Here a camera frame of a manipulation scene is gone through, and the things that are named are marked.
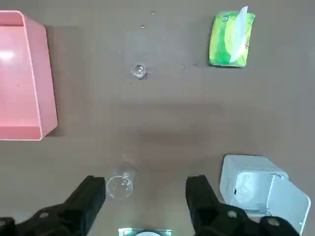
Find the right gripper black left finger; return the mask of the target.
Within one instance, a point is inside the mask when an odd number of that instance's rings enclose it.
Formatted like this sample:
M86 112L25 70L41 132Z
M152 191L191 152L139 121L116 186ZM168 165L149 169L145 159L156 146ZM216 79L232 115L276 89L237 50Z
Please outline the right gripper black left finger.
M18 224L12 217L2 217L0 234L2 236L86 236L105 199L105 178L87 176L61 204L44 207Z

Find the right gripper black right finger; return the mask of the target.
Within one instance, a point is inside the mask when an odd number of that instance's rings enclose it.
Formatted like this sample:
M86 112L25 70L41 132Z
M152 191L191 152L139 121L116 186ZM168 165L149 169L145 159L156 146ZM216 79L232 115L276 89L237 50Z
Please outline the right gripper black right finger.
M251 220L238 207L220 203L204 175L188 177L186 201L196 236L298 236L280 217Z

